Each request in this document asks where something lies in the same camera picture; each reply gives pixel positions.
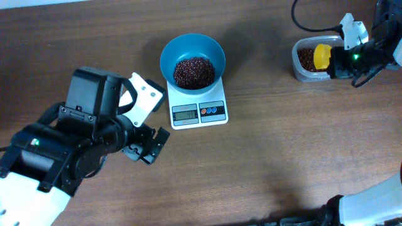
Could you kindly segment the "yellow measuring scoop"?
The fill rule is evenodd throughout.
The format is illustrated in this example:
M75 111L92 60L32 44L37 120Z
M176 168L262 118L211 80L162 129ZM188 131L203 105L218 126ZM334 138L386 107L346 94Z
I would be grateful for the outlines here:
M327 69L330 65L330 45L318 44L313 53L313 63L317 70Z

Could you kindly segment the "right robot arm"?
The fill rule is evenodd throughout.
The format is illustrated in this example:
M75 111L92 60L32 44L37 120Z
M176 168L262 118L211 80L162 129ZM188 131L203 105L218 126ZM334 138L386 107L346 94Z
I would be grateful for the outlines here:
M333 134L340 193L318 209L314 225L401 223L401 2L374 1L370 22L347 13L332 28L326 69L340 97Z

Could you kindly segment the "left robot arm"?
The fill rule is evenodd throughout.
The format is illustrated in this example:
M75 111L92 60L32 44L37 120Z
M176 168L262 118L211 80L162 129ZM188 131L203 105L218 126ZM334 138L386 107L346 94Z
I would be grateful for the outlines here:
M112 153L153 164L170 134L145 119L165 95L137 73L76 69L66 101L17 132L1 157L1 224L51 225Z

